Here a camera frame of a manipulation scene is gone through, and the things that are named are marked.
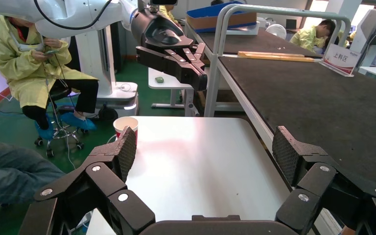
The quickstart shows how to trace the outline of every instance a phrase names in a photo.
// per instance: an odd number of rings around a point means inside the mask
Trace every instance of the black conveyor belt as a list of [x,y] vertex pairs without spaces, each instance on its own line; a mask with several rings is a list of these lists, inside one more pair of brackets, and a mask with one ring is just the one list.
[[[199,36],[208,48],[212,50],[214,47],[215,34],[200,33]],[[239,51],[302,54],[306,57],[322,58],[321,55],[310,52],[309,50],[303,49],[302,47],[266,32],[265,28],[260,28],[257,36],[227,35],[224,53],[237,54]]]
[[343,77],[317,63],[220,60],[272,130],[285,126],[376,181],[376,80]]

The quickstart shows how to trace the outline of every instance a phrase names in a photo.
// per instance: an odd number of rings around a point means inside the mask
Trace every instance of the chair wheel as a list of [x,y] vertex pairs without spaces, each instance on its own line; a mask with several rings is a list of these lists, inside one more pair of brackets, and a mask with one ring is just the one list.
[[47,149],[47,158],[53,158],[54,157],[54,152],[52,149]]
[[39,137],[38,139],[35,140],[34,144],[36,146],[43,146],[44,144],[43,138]]
[[77,148],[78,148],[79,150],[82,150],[82,149],[84,148],[84,144],[81,143],[81,142],[77,143],[76,146],[77,146]]

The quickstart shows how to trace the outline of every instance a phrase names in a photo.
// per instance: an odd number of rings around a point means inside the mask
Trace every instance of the green object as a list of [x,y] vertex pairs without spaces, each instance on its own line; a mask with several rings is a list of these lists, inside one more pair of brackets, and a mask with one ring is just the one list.
[[49,50],[44,53],[44,55],[54,55],[58,52],[58,50]]
[[155,81],[157,83],[164,83],[164,78],[163,77],[157,77],[157,78],[155,78]]

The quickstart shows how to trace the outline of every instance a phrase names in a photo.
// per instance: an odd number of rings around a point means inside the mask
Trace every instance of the hand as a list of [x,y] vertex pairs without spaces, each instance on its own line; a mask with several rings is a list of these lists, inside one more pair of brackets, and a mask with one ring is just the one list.
[[44,44],[53,48],[60,48],[63,45],[60,40],[54,38],[45,38]]
[[40,51],[35,51],[33,50],[32,53],[32,58],[34,58],[34,60],[42,63],[44,62],[45,60],[51,58],[53,55],[44,55],[44,53],[40,52]]

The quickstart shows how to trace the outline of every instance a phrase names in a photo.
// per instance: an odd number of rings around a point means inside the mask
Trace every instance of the paper cup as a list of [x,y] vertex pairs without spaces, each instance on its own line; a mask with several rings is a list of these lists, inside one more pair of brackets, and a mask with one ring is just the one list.
[[133,117],[121,117],[116,119],[113,122],[113,126],[116,130],[116,136],[119,138],[120,135],[123,133],[123,129],[128,126],[132,128],[132,130],[135,132],[136,135],[136,144],[138,144],[138,120],[136,120]]

